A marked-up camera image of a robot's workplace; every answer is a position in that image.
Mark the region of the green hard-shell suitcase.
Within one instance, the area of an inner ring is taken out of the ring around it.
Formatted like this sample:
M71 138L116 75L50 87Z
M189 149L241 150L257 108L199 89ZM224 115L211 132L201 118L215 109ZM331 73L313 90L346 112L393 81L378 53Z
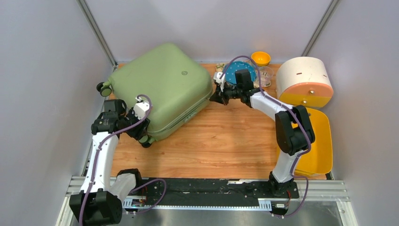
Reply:
M125 101L129 112L124 126L142 114L137 96L151 101L147 119L127 134L148 148L169 137L209 104L213 82L209 72L187 56L176 44L164 43L117 69L96 90Z

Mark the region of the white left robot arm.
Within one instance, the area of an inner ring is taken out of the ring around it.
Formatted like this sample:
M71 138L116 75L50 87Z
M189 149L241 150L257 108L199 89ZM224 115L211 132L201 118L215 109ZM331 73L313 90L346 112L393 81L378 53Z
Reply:
M92 154L87 175L69 206L81 226L117 224L122 217L122 203L130 193L139 195L144 183L137 169L123 170L111 183L112 160L121 133L136 132L149 123L152 103L148 96L138 95L128 109L121 99L107 100L104 110L91 125Z

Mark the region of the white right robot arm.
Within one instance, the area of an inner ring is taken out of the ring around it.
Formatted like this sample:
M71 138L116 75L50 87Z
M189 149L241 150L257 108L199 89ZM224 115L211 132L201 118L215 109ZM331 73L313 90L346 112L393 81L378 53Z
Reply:
M303 105L292 106L270 96L262 88L256 89L248 70L235 72L236 84L225 80L222 72L213 76L216 89L210 101L227 105L230 99L240 99L247 106L266 114L275 122L279 156L267 182L273 197L285 195L294 185L294 171L302 155L308 153L315 141L307 109Z

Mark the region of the blue polka dot plate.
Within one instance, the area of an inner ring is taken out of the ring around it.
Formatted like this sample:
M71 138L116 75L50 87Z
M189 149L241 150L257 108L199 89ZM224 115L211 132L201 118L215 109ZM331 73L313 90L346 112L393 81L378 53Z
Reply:
M256 80L257 74L254 66L244 61L234 61L225 71L225 80L231 84L237 84L235 72L239 70L248 70L250 72L251 81Z

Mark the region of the clear drinking glass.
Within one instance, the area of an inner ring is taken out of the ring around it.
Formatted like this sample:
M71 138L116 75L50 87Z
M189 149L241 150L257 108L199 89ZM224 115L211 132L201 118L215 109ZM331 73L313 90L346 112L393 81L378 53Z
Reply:
M269 66L263 66L260 70L260 84L262 88L271 86L271 79L274 75L274 70Z

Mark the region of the small yellow bowl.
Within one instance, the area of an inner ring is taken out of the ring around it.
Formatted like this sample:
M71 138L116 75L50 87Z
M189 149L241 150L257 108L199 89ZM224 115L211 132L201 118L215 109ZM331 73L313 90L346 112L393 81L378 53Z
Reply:
M252 53L251 59L254 61L255 65L259 67L268 66L271 61L271 56L263 51L257 51Z

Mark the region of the white and orange drawer cabinet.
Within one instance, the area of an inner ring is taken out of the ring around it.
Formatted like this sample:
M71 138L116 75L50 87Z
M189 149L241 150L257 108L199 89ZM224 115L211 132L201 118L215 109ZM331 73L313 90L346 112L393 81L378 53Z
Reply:
M280 66L276 92L284 103L315 109L324 107L334 94L324 63L309 56L289 59Z

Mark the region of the yellow plastic basin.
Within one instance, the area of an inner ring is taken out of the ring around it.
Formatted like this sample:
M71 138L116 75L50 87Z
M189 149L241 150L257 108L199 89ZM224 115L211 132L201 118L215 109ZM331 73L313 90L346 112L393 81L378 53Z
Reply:
M301 157L296 175L318 177L329 173L333 167L333 145L328 117L321 111L307 108L315 134L311 151Z

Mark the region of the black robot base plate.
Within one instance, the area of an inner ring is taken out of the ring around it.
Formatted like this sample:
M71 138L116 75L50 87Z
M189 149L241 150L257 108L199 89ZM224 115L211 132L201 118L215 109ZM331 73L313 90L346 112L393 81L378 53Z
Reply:
M130 192L145 205L176 207L255 207L273 199L268 181L209 178L143 179L144 188Z

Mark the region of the aluminium frame rail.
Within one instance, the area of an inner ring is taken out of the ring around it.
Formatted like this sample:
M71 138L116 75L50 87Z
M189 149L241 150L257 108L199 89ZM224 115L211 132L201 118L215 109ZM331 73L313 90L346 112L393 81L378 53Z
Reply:
M343 181L295 180L289 194L259 199L255 207L176 207L145 205L129 195L121 221L113 225L288 225L355 226L351 201Z

